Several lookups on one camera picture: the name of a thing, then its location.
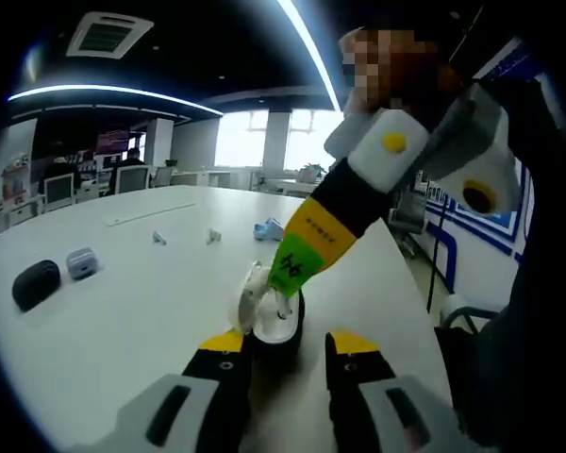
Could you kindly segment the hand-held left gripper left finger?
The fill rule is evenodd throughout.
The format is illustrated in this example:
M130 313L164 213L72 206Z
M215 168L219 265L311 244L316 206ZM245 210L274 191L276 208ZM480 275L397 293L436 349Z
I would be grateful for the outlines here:
M200 344L180 374L121 407L89 452L236 452L249 418L251 345L234 329Z

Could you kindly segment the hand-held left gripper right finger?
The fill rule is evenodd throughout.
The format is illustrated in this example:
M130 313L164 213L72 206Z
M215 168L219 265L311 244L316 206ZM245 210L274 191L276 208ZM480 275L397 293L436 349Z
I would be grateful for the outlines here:
M396 376L377 344L350 330L325 336L329 418L340 452L482 452L438 395Z

